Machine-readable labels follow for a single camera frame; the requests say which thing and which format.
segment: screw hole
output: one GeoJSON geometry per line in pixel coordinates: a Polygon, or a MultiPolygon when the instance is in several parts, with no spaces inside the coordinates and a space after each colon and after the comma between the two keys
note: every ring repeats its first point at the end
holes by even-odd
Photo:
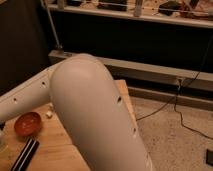
{"type": "Polygon", "coordinates": [[[43,86],[43,87],[46,87],[46,83],[45,83],[44,81],[42,82],[42,86],[43,86]]]}
{"type": "Polygon", "coordinates": [[[136,128],[134,128],[134,129],[133,129],[133,138],[135,138],[135,137],[136,137],[136,131],[137,131],[137,129],[136,129],[136,128]]]}
{"type": "Polygon", "coordinates": [[[121,102],[122,102],[122,98],[121,98],[121,96],[120,96],[120,97],[118,97],[117,103],[118,103],[118,104],[121,104],[121,102]]]}
{"type": "Polygon", "coordinates": [[[18,102],[18,100],[16,98],[14,98],[13,101],[15,104],[18,102]]]}

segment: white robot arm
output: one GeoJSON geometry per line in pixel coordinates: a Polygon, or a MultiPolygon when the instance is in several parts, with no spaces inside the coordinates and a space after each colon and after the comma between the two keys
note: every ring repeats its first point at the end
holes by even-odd
{"type": "Polygon", "coordinates": [[[0,98],[0,123],[51,101],[93,171],[153,171],[137,126],[104,65],[79,54],[0,98]]]}

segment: wall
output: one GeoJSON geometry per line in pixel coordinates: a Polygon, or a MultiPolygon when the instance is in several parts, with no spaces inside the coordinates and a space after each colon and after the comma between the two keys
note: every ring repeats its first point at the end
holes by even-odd
{"type": "Polygon", "coordinates": [[[0,95],[49,65],[39,0],[0,5],[0,95]]]}

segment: power cord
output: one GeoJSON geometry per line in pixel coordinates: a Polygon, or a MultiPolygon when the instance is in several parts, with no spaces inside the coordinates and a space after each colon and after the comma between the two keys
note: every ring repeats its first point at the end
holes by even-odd
{"type": "Polygon", "coordinates": [[[152,112],[152,113],[150,113],[150,114],[148,114],[148,115],[146,115],[146,116],[142,116],[142,117],[140,117],[140,118],[137,118],[137,119],[136,119],[137,122],[140,121],[140,120],[143,120],[143,119],[145,119],[145,118],[148,118],[148,117],[150,117],[150,116],[153,116],[153,115],[157,114],[157,113],[160,112],[162,109],[164,109],[168,104],[170,104],[170,102],[171,102],[172,100],[175,99],[174,111],[175,111],[176,113],[179,113],[179,114],[180,114],[180,117],[181,117],[181,126],[184,127],[184,128],[186,128],[186,129],[188,129],[188,130],[190,130],[190,131],[192,131],[192,132],[194,132],[194,133],[197,133],[197,134],[199,134],[199,135],[201,135],[201,136],[203,136],[203,137],[205,137],[205,138],[207,138],[207,139],[213,140],[213,137],[210,137],[210,136],[208,136],[208,135],[206,135],[206,134],[204,134],[204,133],[202,133],[202,132],[200,132],[200,131],[198,131],[198,130],[195,130],[195,129],[193,129],[193,128],[190,128],[190,127],[186,126],[186,125],[184,124],[184,122],[183,122],[183,114],[182,114],[182,112],[177,110],[178,96],[179,96],[180,93],[181,93],[181,88],[182,88],[182,87],[185,87],[185,88],[189,87],[189,86],[198,78],[198,76],[200,75],[200,73],[201,73],[201,71],[202,71],[202,69],[203,69],[203,66],[204,66],[204,64],[205,64],[205,62],[206,62],[206,58],[207,58],[207,55],[208,55],[208,52],[209,52],[209,48],[210,48],[210,46],[211,46],[211,44],[212,44],[212,40],[213,40],[213,35],[211,35],[211,37],[209,38],[209,41],[208,41],[208,44],[207,44],[207,48],[206,48],[205,53],[204,53],[204,56],[203,56],[203,58],[202,58],[202,62],[201,62],[199,71],[197,72],[197,74],[195,75],[195,77],[194,77],[190,82],[188,82],[185,86],[182,85],[182,80],[178,80],[179,85],[178,85],[178,89],[177,89],[176,94],[175,94],[174,96],[172,96],[172,97],[171,97],[164,105],[162,105],[159,109],[155,110],[154,112],[152,112]]]}

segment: orange bowl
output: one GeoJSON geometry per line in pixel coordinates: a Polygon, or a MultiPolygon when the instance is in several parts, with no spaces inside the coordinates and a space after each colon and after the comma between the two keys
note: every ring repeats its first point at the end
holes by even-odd
{"type": "Polygon", "coordinates": [[[41,129],[41,117],[36,112],[25,113],[16,120],[14,129],[22,137],[35,134],[41,129]]]}

